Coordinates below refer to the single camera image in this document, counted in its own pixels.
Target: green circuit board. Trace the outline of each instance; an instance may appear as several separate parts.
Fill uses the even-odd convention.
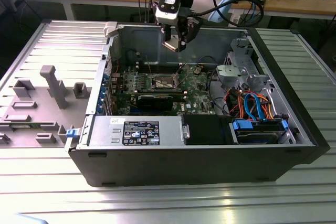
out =
[[[195,74],[195,65],[186,65],[180,74],[139,73],[137,68],[122,69],[114,91],[119,115],[152,115],[139,111],[137,98],[141,95],[168,95],[174,97],[172,110],[156,115],[215,114],[206,90],[207,74]]]

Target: blue latch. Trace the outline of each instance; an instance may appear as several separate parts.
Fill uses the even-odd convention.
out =
[[[108,76],[107,74],[103,74],[103,81],[108,81],[110,79],[110,76]]]
[[[236,120],[233,122],[233,129],[241,129],[241,130],[252,130],[253,125],[249,120]]]
[[[99,105],[96,107],[96,111],[97,111],[99,114],[103,113],[103,109],[102,109],[102,107],[99,106]]]
[[[283,127],[285,128],[285,130],[287,130],[288,129],[288,123],[287,123],[287,121],[286,120],[282,120],[281,123],[282,123]]]
[[[80,128],[67,130],[66,136],[78,138],[80,136]]]
[[[97,105],[102,106],[103,105],[103,99],[98,99]]]
[[[105,96],[106,96],[106,93],[100,90],[99,91],[99,98],[103,99]]]

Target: warning label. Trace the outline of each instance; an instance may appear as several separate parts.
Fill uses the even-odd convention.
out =
[[[123,145],[159,145],[159,122],[125,122]]]

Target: motherboard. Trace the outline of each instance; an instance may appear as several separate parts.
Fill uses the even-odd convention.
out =
[[[106,114],[215,114],[209,72],[197,65],[120,67],[107,86]]]

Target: side panel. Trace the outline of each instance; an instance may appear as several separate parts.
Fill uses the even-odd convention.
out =
[[[287,100],[289,106],[293,110],[295,116],[303,127],[304,132],[307,134],[309,140],[318,145],[319,148],[316,149],[313,155],[306,158],[302,163],[311,163],[316,160],[319,156],[327,152],[330,147],[324,139],[322,133],[314,123],[310,114],[307,112],[307,109],[299,99],[298,95],[295,93],[290,82],[286,78],[283,71],[280,69],[278,62],[275,60],[274,56],[269,51],[269,48],[265,45],[264,40],[258,31],[254,28],[250,29],[251,38],[256,46],[257,54],[259,57],[262,57],[263,63],[270,71],[270,77],[272,80],[275,80],[276,84],[279,85],[283,96]]]
[[[71,151],[91,186],[275,181],[316,147]]]

